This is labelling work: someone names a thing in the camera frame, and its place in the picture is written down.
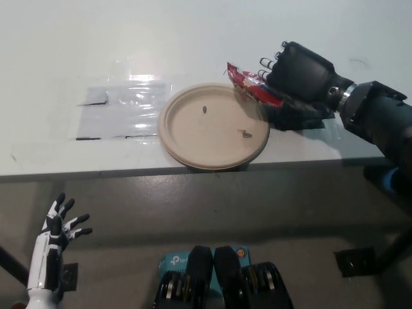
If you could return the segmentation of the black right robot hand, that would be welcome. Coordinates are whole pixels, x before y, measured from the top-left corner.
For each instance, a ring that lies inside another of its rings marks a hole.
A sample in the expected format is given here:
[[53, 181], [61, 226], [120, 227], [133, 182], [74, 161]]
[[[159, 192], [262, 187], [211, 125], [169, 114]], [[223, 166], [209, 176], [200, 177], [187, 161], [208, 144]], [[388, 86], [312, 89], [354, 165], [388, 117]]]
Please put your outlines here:
[[283, 42], [273, 59], [259, 60], [258, 75], [266, 85], [286, 97], [306, 104], [324, 104], [337, 111], [356, 88], [354, 81], [336, 73], [334, 65], [294, 42]]

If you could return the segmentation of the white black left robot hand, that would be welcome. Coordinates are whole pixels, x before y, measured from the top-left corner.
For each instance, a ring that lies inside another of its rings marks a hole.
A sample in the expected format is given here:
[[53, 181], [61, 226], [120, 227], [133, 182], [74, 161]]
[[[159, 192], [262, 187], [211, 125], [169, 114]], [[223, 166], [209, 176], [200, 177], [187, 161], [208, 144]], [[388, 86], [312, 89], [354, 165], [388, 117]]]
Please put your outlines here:
[[28, 290], [45, 289], [56, 291], [62, 281], [62, 254], [74, 239], [93, 232], [91, 228], [78, 229], [77, 225], [89, 219], [89, 214], [83, 214], [70, 221], [64, 219], [74, 206], [73, 198], [65, 200], [62, 192], [52, 203], [42, 225], [40, 234], [35, 240], [35, 246], [30, 264]]

